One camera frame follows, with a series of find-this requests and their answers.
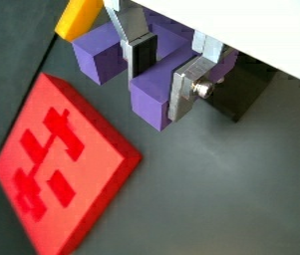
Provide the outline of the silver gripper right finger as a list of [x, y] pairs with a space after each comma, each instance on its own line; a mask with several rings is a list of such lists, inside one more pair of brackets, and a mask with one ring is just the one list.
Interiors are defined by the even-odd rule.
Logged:
[[221, 41], [194, 31], [192, 50], [197, 53], [173, 73], [168, 118], [177, 122], [198, 98], [206, 99], [233, 69], [237, 51]]

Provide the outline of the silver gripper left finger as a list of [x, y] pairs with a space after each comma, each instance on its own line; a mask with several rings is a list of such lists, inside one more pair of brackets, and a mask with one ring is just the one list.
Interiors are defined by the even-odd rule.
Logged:
[[156, 64], [157, 35], [149, 29], [140, 4], [131, 0], [103, 0], [103, 4], [121, 37], [131, 80]]

